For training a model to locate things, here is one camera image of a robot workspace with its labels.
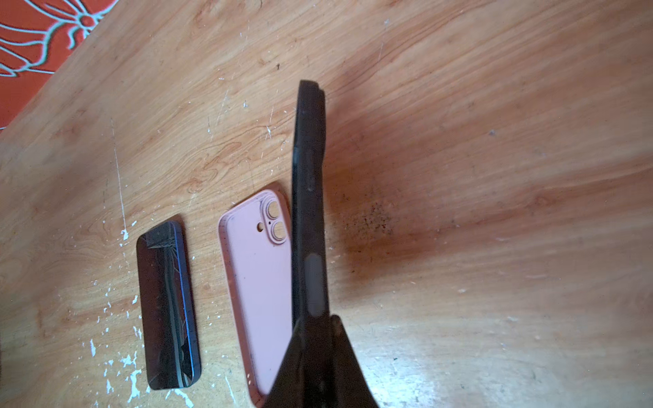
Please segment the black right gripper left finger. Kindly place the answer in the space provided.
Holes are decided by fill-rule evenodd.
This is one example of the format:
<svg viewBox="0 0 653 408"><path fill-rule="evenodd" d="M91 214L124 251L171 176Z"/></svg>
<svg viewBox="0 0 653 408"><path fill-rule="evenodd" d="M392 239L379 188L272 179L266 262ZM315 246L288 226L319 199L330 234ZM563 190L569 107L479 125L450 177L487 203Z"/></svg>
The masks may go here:
<svg viewBox="0 0 653 408"><path fill-rule="evenodd" d="M304 406L304 362L302 321L294 326L292 338L287 347L270 394L265 398L263 408L301 408Z"/></svg>

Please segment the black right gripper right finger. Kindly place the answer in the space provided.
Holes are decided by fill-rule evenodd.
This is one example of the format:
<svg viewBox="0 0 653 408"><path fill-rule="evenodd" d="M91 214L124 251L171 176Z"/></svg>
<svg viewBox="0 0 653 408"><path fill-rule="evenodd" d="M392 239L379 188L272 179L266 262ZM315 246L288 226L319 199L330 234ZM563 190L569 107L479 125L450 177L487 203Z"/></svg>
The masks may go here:
<svg viewBox="0 0 653 408"><path fill-rule="evenodd" d="M342 320L331 316L333 330L333 407L374 407L375 401Z"/></svg>

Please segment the pink phone case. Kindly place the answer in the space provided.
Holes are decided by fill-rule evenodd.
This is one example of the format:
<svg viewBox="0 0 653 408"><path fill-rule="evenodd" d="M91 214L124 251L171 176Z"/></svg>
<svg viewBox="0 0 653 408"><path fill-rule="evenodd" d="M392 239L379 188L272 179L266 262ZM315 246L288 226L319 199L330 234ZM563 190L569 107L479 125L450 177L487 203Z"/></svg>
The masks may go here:
<svg viewBox="0 0 653 408"><path fill-rule="evenodd" d="M292 336L291 238L286 200L262 190L219 220L218 235L252 403L270 394Z"/></svg>

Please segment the black smartphone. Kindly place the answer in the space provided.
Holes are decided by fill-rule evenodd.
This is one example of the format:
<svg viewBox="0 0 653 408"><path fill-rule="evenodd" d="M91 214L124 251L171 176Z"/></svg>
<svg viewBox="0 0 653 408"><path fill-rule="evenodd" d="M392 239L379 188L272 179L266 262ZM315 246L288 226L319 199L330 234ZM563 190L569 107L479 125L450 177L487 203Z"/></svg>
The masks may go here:
<svg viewBox="0 0 653 408"><path fill-rule="evenodd" d="M302 80L292 153L292 317L302 346L303 407L328 407L333 397L322 189L325 147L325 93L318 83Z"/></svg>

